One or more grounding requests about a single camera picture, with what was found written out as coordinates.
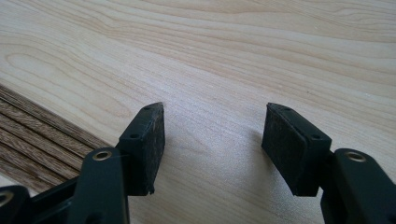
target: black plastic bracket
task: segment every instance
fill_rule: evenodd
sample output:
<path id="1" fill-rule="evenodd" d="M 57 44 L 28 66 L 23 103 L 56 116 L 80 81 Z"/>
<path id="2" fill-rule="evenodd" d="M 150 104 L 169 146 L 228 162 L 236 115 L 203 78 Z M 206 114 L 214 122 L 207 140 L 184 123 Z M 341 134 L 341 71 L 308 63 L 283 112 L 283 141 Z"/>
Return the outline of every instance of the black plastic bracket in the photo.
<path id="1" fill-rule="evenodd" d="M 396 223 L 396 187 L 367 154 L 341 148 L 300 114 L 268 104 L 262 148 L 297 196 L 316 196 L 327 224 Z"/>
<path id="2" fill-rule="evenodd" d="M 79 177 L 30 198 L 0 188 L 0 223 L 129 223 L 127 196 L 154 192 L 165 145 L 163 104 L 143 107 L 116 147 L 89 153 Z"/>

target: striped wood grain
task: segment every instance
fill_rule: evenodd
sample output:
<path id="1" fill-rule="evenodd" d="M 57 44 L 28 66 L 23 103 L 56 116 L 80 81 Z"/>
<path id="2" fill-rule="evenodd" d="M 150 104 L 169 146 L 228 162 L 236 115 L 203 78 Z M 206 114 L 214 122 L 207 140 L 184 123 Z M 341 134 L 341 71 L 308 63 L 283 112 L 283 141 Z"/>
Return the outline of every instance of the striped wood grain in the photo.
<path id="1" fill-rule="evenodd" d="M 78 175 L 108 144 L 0 84 L 0 173 L 41 192 Z"/>

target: screw hole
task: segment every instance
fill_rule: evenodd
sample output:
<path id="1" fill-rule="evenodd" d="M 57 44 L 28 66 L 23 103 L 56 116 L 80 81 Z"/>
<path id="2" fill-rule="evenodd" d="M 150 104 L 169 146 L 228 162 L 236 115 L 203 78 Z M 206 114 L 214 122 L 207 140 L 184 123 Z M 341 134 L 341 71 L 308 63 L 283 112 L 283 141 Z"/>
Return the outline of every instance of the screw hole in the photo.
<path id="1" fill-rule="evenodd" d="M 110 151 L 101 151 L 93 155 L 95 161 L 104 161 L 111 157 Z"/>
<path id="2" fill-rule="evenodd" d="M 0 192 L 0 207 L 3 207 L 7 203 L 9 203 L 13 197 L 14 193 L 9 190 Z"/>
<path id="3" fill-rule="evenodd" d="M 346 155 L 349 157 L 350 160 L 352 161 L 358 161 L 358 162 L 365 162 L 366 158 L 363 157 L 361 154 L 356 153 L 356 152 L 347 152 Z"/>
<path id="4" fill-rule="evenodd" d="M 131 138 L 139 138 L 140 137 L 140 135 L 139 134 L 137 134 L 137 133 L 133 133 L 133 134 L 131 134 L 131 136 L 130 136 Z"/>
<path id="5" fill-rule="evenodd" d="M 104 221 L 104 216 L 102 213 L 92 213 L 85 220 L 86 224 L 101 224 Z"/>
<path id="6" fill-rule="evenodd" d="M 319 139 L 320 139 L 320 136 L 317 135 L 317 134 L 312 134 L 312 138 L 315 139 L 315 140 L 319 140 Z"/>

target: metal rivet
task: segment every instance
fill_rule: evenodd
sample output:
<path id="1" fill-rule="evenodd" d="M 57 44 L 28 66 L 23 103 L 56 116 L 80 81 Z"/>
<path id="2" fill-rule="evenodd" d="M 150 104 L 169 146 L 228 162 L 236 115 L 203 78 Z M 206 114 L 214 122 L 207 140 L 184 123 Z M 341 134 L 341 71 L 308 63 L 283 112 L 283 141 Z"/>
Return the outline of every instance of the metal rivet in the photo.
<path id="1" fill-rule="evenodd" d="M 0 207 L 9 203 L 13 197 L 14 197 L 14 193 L 9 190 L 0 192 Z"/>
<path id="2" fill-rule="evenodd" d="M 104 161 L 104 160 L 107 160 L 110 157 L 111 157 L 111 152 L 110 151 L 100 151 L 100 152 L 96 153 L 95 155 L 93 155 L 92 158 L 95 161 Z"/>
<path id="3" fill-rule="evenodd" d="M 348 151 L 346 152 L 347 157 L 352 161 L 365 162 L 366 158 L 359 153 Z"/>

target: wooden board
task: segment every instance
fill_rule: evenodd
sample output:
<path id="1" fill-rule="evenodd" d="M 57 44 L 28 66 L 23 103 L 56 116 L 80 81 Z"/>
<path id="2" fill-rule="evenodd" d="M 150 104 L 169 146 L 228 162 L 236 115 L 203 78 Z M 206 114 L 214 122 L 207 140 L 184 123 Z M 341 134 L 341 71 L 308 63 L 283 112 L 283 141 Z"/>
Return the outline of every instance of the wooden board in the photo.
<path id="1" fill-rule="evenodd" d="M 394 1 L 0 1 L 0 82 L 112 146 L 165 103 L 133 223 L 322 223 L 261 149 L 268 102 L 396 180 Z"/>
<path id="2" fill-rule="evenodd" d="M 77 176 L 84 156 L 106 146 L 0 85 L 0 173 L 41 192 Z"/>

